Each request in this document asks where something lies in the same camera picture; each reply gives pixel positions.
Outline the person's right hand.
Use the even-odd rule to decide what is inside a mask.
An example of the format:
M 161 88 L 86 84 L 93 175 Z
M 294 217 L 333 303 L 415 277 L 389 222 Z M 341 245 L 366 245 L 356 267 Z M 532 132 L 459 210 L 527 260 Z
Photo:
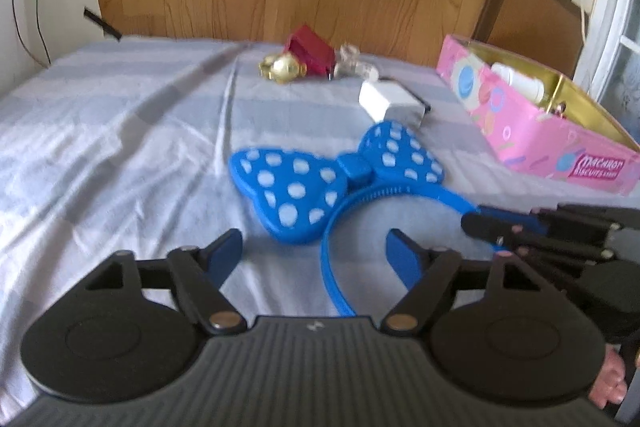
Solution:
M 598 326 L 606 340 L 603 365 L 589 392 L 602 409 L 618 404 L 627 392 L 626 364 L 615 349 L 639 327 L 639 265 L 603 246 L 601 231 L 589 232 L 596 243 L 539 234 L 524 225 L 495 225 L 490 241 L 513 251 L 552 283 Z

